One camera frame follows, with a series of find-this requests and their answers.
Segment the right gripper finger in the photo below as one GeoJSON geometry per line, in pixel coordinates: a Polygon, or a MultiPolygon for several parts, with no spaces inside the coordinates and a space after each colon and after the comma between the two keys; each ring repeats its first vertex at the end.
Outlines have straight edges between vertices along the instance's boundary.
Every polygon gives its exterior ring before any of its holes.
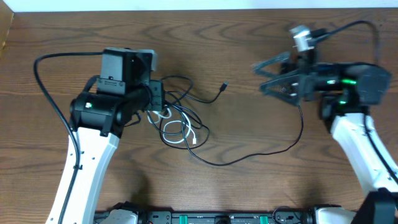
{"type": "Polygon", "coordinates": [[[254,64],[252,69],[256,75],[260,75],[267,78],[274,78],[277,75],[275,73],[266,70],[266,68],[276,64],[282,65],[284,63],[287,63],[289,59],[290,59],[290,52],[282,52],[281,54],[269,60],[261,61],[259,63],[254,64]]]}
{"type": "Polygon", "coordinates": [[[273,96],[290,105],[299,106],[306,78],[304,73],[291,71],[276,75],[271,80],[260,84],[259,90],[266,96],[273,96]]]}

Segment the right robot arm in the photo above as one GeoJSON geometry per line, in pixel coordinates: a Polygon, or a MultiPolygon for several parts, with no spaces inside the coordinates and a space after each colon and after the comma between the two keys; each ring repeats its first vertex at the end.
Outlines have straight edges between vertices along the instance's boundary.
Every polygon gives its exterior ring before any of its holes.
{"type": "Polygon", "coordinates": [[[372,63],[319,62],[315,49],[301,52],[296,60],[284,52],[255,64],[253,70],[269,78],[259,87],[264,95],[294,106],[320,96],[319,118],[346,154],[364,193],[357,211],[334,205],[314,207],[304,223],[394,223],[397,164],[369,110],[381,102],[391,74],[372,63]]]}

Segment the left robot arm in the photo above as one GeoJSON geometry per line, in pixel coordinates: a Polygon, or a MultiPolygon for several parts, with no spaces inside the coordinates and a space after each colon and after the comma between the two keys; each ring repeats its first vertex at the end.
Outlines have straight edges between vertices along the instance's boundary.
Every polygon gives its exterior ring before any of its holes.
{"type": "Polygon", "coordinates": [[[138,111],[162,111],[164,89],[150,77],[154,50],[106,48],[101,73],[71,102],[68,154],[47,223],[92,223],[104,176],[125,125],[138,111]]]}

